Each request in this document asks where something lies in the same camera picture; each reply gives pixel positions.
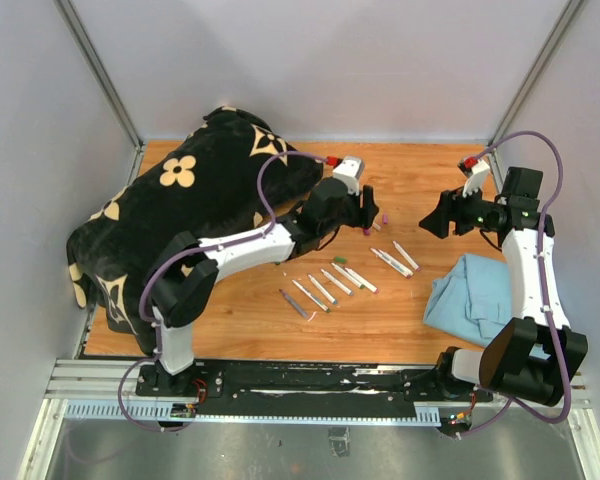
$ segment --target white wall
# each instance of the white wall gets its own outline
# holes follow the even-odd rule
[[[0,0],[0,480],[84,326],[65,241],[124,184],[132,153],[53,2]]]
[[[522,129],[548,135],[564,159],[564,190],[551,212],[555,268],[567,315],[589,338],[583,370],[600,423],[600,0],[585,6],[511,131]],[[544,170],[546,199],[556,179],[551,152],[535,139],[501,150],[507,166]]]
[[[74,0],[134,123],[218,104],[294,139],[484,140],[566,0]]]

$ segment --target pen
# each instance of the pen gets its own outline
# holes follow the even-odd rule
[[[342,268],[340,265],[336,265],[335,263],[331,263],[331,265],[333,266],[333,268],[335,268],[338,272],[340,272],[342,274],[342,276],[344,278],[346,278],[347,280],[349,280],[351,283],[353,283],[356,287],[358,288],[364,288],[364,285],[362,285],[362,283],[360,283],[358,280],[356,280],[354,277],[352,277],[351,275],[349,275],[349,272],[347,272],[344,268]]]
[[[322,292],[322,294],[323,294],[325,297],[327,297],[327,300],[329,300],[329,301],[330,301],[331,303],[333,303],[334,305],[337,305],[337,304],[338,304],[338,301],[337,301],[337,300],[336,300],[336,299],[333,297],[333,295],[331,295],[331,294],[330,294],[330,293],[327,291],[327,289],[326,289],[326,288],[324,288],[324,287],[323,287],[323,286],[320,284],[320,282],[314,278],[314,276],[313,276],[313,275],[309,275],[309,280],[311,280],[311,283],[313,283],[313,284],[316,286],[316,288],[317,288],[318,290],[320,290],[320,292]]]
[[[285,292],[284,290],[280,289],[280,293],[282,294],[282,296],[284,297],[284,299],[289,302],[289,305],[291,305],[296,312],[298,312],[300,315],[302,315],[302,318],[309,318],[309,315],[307,314],[307,312],[304,311],[304,309],[298,305],[298,303],[291,298],[291,295],[289,295],[287,292]]]
[[[396,270],[399,274],[410,278],[411,275],[413,274],[411,272],[411,270],[409,270],[407,267],[405,267],[404,265],[402,265],[400,262],[394,262],[393,260],[388,259],[387,257],[385,257],[382,253],[380,253],[378,250],[376,250],[375,248],[372,248],[371,251],[373,253],[376,254],[376,256],[382,260],[383,262],[387,263],[388,265],[390,265],[391,267],[394,268],[394,270]]]
[[[347,272],[349,272],[349,275],[354,277],[356,280],[358,280],[360,283],[362,283],[365,287],[367,287],[373,293],[378,293],[378,289],[371,282],[366,280],[362,275],[360,275],[359,273],[356,273],[352,268],[347,268],[346,270],[347,270]]]
[[[400,252],[400,254],[405,258],[407,262],[409,262],[409,264],[415,269],[416,272],[420,271],[420,265],[418,265],[416,261],[413,258],[411,258],[411,255],[409,255],[407,251],[404,248],[402,248],[402,246],[398,242],[394,240],[393,246],[396,247],[396,250]]]
[[[322,274],[327,277],[328,280],[331,281],[331,283],[333,283],[336,287],[338,287],[340,290],[342,290],[344,293],[346,293],[347,295],[351,296],[353,295],[353,292],[351,291],[351,289],[349,287],[347,287],[344,283],[342,283],[340,280],[338,280],[336,277],[334,277],[333,275],[331,275],[329,272],[327,272],[324,268],[321,268],[320,271],[322,272]]]
[[[311,293],[309,290],[307,290],[306,288],[304,288],[300,283],[296,282],[295,280],[291,280],[293,282],[293,284],[298,287],[298,289],[304,293],[307,297],[309,297],[311,300],[313,300],[313,303],[315,303],[316,305],[318,305],[322,310],[324,310],[325,312],[329,313],[331,310],[329,310],[329,307],[327,307],[324,303],[322,303],[322,301],[317,298],[313,293]]]

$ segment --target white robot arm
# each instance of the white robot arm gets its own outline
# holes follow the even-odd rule
[[[191,247],[204,253],[188,277],[174,264],[156,283],[151,293],[153,315],[160,329],[160,362],[171,375],[193,364],[191,348],[193,321],[202,313],[213,285],[243,270],[304,255],[317,249],[321,240],[341,225],[370,228],[378,207],[370,186],[360,188],[364,162],[345,157],[311,192],[302,210],[293,208],[271,224],[219,238],[195,239],[186,232],[171,242],[155,268],[166,259]]]
[[[511,279],[512,319],[484,352],[450,348],[441,355],[439,364],[445,364],[452,379],[555,405],[562,398],[563,386],[545,313],[552,312],[570,380],[584,360],[588,345],[584,335],[571,331],[562,310],[553,270],[554,228],[548,215],[543,251],[539,254],[544,261],[546,278],[541,277],[537,196],[542,172],[510,168],[502,192],[496,201],[488,202],[482,199],[482,186],[490,171],[488,164],[470,157],[460,162],[459,167],[468,177],[464,187],[443,192],[436,209],[420,226],[439,238],[448,236],[450,222],[455,222],[457,235],[474,228],[498,234]],[[550,305],[543,301],[543,281],[546,281]],[[536,345],[542,346],[547,358],[531,355]]]

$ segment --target wooden table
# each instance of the wooden table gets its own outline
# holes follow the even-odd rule
[[[177,145],[178,142],[151,142],[140,172],[160,162]],[[450,345],[479,349],[425,326],[422,318],[431,283],[446,275],[460,255],[471,252],[496,259],[502,256],[477,232],[439,240],[420,229],[418,222],[435,207],[442,190],[464,183],[456,164],[481,150],[481,146],[355,143],[294,146],[322,155],[354,155],[364,159],[362,183],[374,186],[376,203],[381,214],[389,215],[389,224],[383,225],[380,232],[373,230],[368,237],[359,229],[342,228],[336,241],[321,252],[279,266],[262,265],[220,282],[205,313],[195,322],[196,356],[433,363]],[[485,197],[493,198],[492,182],[488,182],[485,190]],[[369,250],[376,247],[399,255],[392,240],[398,241],[421,265],[422,271],[413,278],[405,279]],[[333,272],[329,262],[336,255],[346,257],[352,268],[379,287],[379,293],[356,290],[354,296],[347,297],[331,285],[329,290],[339,305],[329,314],[319,311],[307,322],[285,302],[278,289],[284,288],[308,312],[315,311],[291,279],[300,279],[315,290],[307,279],[311,273],[329,286],[320,268]],[[108,330],[102,309],[96,314],[85,353],[141,354],[132,336]]]

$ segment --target light blue cloth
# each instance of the light blue cloth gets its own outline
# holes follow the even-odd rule
[[[444,277],[434,280],[424,323],[487,346],[511,320],[507,265],[466,254]]]

